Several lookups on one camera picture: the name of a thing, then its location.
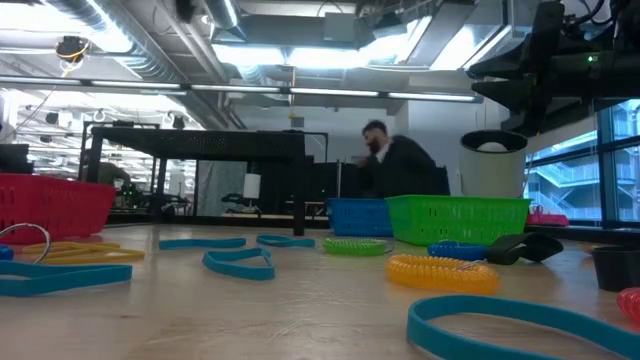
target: red basket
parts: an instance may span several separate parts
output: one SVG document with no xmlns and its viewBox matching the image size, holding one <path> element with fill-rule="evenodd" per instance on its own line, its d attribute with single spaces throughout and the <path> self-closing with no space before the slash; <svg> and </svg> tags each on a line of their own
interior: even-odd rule
<svg viewBox="0 0 640 360">
<path fill-rule="evenodd" d="M 37 224 L 53 240 L 89 236 L 104 228 L 116 189 L 36 175 L 0 174 L 0 230 L 19 223 Z M 4 244 L 43 242 L 35 229 L 0 238 Z"/>
</svg>

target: blue rubber band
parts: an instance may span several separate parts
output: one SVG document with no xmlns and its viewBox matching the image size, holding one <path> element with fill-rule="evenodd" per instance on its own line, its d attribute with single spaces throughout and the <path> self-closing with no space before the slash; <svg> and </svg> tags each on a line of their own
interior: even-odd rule
<svg viewBox="0 0 640 360">
<path fill-rule="evenodd" d="M 214 249 L 232 249 L 243 247 L 247 244 L 245 238 L 235 239 L 176 239 L 161 240 L 158 242 L 160 250 L 185 249 L 191 247 L 204 247 Z"/>
<path fill-rule="evenodd" d="M 316 247 L 316 241 L 313 239 L 292 239 L 281 235 L 258 235 L 256 242 L 258 244 L 275 247 Z"/>
<path fill-rule="evenodd" d="M 443 296 L 413 303 L 409 308 L 407 338 L 443 359 L 556 359 L 467 339 L 427 322 L 460 313 L 503 316 L 548 326 L 582 337 L 625 358 L 640 359 L 640 335 L 560 308 L 484 296 Z"/>
<path fill-rule="evenodd" d="M 28 279 L 0 279 L 0 296 L 33 296 L 85 286 L 129 281 L 131 265 L 57 266 L 0 261 L 0 275 Z"/>
<path fill-rule="evenodd" d="M 264 258 L 267 263 L 266 266 L 233 263 L 233 261 L 259 256 Z M 208 251 L 204 254 L 202 263 L 213 272 L 243 279 L 271 280 L 276 276 L 276 270 L 271 262 L 271 253 L 262 248 L 237 251 Z"/>
<path fill-rule="evenodd" d="M 448 257 L 465 261 L 484 260 L 486 251 L 486 246 L 457 241 L 439 241 L 429 245 L 427 248 L 429 256 Z"/>
</svg>

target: ceiling light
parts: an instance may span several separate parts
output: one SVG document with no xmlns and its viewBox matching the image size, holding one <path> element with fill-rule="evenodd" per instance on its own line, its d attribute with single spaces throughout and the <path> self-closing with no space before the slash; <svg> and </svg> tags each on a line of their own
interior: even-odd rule
<svg viewBox="0 0 640 360">
<path fill-rule="evenodd" d="M 356 50 L 295 48 L 287 64 L 299 68 L 351 69 L 367 65 Z"/>
<path fill-rule="evenodd" d="M 309 95 L 346 95 L 346 96 L 363 96 L 377 97 L 377 91 L 362 90 L 339 90 L 339 89 L 307 89 L 307 88 L 291 88 L 292 94 L 309 94 Z"/>
<path fill-rule="evenodd" d="M 473 102 L 475 96 L 447 94 L 389 93 L 390 99 Z"/>
<path fill-rule="evenodd" d="M 449 41 L 447 46 L 429 67 L 430 70 L 458 70 L 473 55 L 476 44 L 473 32 L 465 25 Z"/>
<path fill-rule="evenodd" d="M 236 66 L 282 65 L 284 56 L 276 47 L 213 45 L 218 59 Z"/>
<path fill-rule="evenodd" d="M 279 93 L 280 88 L 270 86 L 192 85 L 193 90 L 233 91 L 239 93 Z"/>
<path fill-rule="evenodd" d="M 491 41 L 485 44 L 480 49 L 480 51 L 478 51 L 475 55 L 473 55 L 473 57 L 471 57 L 471 59 L 469 59 L 469 61 L 467 61 L 467 63 L 464 64 L 464 68 L 468 69 L 469 67 L 471 67 L 471 65 L 480 61 L 485 55 L 487 55 L 487 53 L 489 53 L 491 49 L 493 49 L 496 45 L 498 45 L 498 43 L 502 39 L 504 39 L 504 37 L 507 36 L 507 34 L 509 34 L 510 32 L 511 32 L 511 25 L 505 26 L 504 29 L 500 30 L 500 32 L 493 39 L 491 39 Z"/>
<path fill-rule="evenodd" d="M 82 85 L 80 80 L 74 79 L 56 79 L 56 78 L 39 78 L 39 77 L 22 77 L 22 76 L 0 76 L 0 82 L 8 84 L 46 84 L 46 85 Z"/>
<path fill-rule="evenodd" d="M 431 16 L 425 16 L 420 20 L 414 20 L 407 24 L 407 31 L 411 35 L 409 35 L 409 39 L 407 40 L 407 42 L 400 48 L 400 50 L 396 54 L 396 64 L 407 61 L 409 56 L 411 56 L 413 50 L 418 45 L 418 42 L 420 42 L 420 39 L 422 39 L 425 31 L 427 31 L 427 28 L 429 27 L 432 19 L 433 17 Z"/>
<path fill-rule="evenodd" d="M 180 89 L 180 84 L 168 84 L 168 83 L 153 83 L 142 81 L 108 81 L 108 80 L 94 80 L 93 85 L 96 86 L 114 86 L 132 89 Z"/>
</svg>

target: man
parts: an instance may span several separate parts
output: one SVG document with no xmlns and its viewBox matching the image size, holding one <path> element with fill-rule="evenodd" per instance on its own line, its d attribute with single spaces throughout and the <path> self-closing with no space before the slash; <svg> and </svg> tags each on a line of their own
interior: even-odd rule
<svg viewBox="0 0 640 360">
<path fill-rule="evenodd" d="M 448 195 L 435 161 L 406 136 L 390 137 L 386 125 L 373 120 L 362 129 L 371 154 L 361 161 L 360 182 L 365 194 L 385 198 L 400 195 Z"/>
</svg>

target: beard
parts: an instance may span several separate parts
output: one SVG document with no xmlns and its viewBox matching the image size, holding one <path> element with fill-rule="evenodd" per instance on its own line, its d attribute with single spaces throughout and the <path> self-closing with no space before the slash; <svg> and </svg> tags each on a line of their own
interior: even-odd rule
<svg viewBox="0 0 640 360">
<path fill-rule="evenodd" d="M 369 151 L 371 151 L 371 154 L 375 155 L 380 151 L 380 142 L 377 140 L 373 140 L 370 143 L 367 144 L 367 146 L 369 147 Z"/>
</svg>

